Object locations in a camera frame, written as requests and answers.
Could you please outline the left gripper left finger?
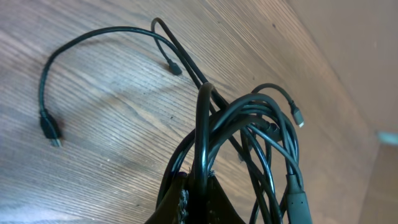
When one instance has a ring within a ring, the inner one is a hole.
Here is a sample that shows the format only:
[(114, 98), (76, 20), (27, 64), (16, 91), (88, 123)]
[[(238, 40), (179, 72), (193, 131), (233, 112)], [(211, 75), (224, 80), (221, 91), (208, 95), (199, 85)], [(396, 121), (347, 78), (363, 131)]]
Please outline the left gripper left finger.
[(188, 175), (180, 172), (172, 181), (160, 205), (145, 224), (186, 224), (189, 203), (187, 182)]

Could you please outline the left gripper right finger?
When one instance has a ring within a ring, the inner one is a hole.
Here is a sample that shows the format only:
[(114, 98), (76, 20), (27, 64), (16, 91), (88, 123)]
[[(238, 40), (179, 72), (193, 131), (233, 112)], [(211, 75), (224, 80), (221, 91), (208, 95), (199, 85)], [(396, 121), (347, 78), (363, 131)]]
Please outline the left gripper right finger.
[(245, 224), (229, 201), (215, 175), (208, 177), (206, 222), (209, 224)]

